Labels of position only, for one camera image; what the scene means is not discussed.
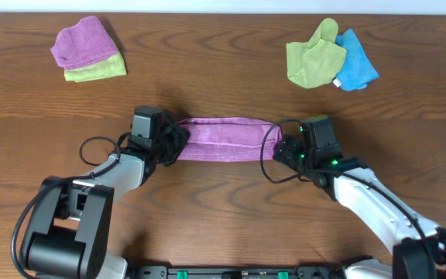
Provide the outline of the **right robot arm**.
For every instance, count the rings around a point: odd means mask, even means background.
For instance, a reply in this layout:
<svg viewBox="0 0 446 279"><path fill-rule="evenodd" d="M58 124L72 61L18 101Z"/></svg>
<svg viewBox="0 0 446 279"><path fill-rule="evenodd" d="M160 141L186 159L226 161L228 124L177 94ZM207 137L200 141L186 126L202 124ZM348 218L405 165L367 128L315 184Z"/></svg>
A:
<svg viewBox="0 0 446 279"><path fill-rule="evenodd" d="M299 122L299 136L283 136L273 159L356 214L392 256L344 265L344 278L446 278L446 228L413 210L377 178L367 163L345 157L325 115Z"/></svg>

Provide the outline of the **purple microfiber cloth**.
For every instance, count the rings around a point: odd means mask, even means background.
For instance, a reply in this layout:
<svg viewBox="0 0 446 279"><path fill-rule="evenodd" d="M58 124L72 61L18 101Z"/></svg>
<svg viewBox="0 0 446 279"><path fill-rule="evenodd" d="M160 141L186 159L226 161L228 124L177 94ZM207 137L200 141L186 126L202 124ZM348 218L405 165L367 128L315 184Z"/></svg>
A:
<svg viewBox="0 0 446 279"><path fill-rule="evenodd" d="M203 162L249 162L271 160L282 139L281 128L271 122L242 117L192 118L179 122L189 140L180 160Z"/></svg>

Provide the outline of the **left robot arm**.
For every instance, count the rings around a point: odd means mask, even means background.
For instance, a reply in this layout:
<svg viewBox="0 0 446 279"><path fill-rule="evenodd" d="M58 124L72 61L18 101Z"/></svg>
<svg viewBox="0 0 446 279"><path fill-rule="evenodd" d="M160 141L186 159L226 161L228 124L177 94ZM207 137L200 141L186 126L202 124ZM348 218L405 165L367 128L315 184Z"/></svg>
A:
<svg viewBox="0 0 446 279"><path fill-rule="evenodd" d="M129 263L107 251L112 207L157 167L176 162L190 134L168 112L135 109L130 131L86 174L49 176L23 209L10 253L25 278L127 278Z"/></svg>

